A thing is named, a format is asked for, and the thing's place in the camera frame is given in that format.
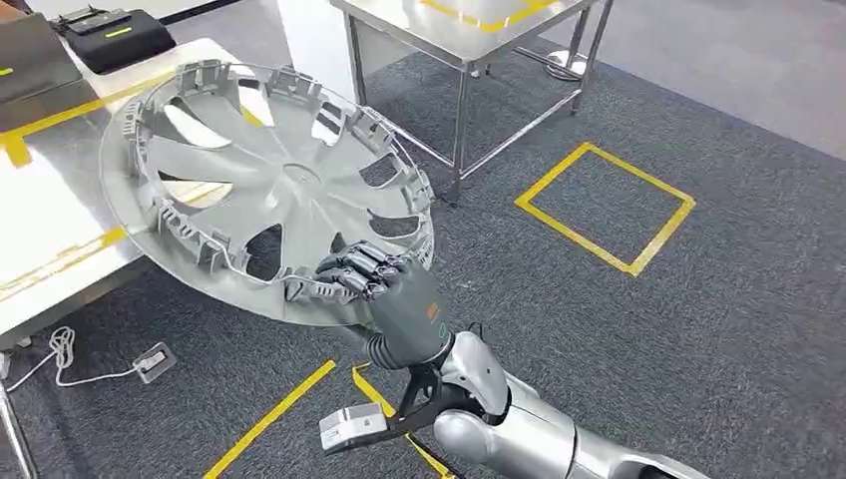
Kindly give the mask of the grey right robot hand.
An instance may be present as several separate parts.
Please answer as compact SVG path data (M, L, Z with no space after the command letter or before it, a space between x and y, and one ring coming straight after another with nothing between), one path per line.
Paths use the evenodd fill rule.
M397 370L420 364L440 367L454 342L446 303L435 278L411 253L391 253L368 240L346 242L337 234L315 278L353 293L372 316L363 350L371 362Z

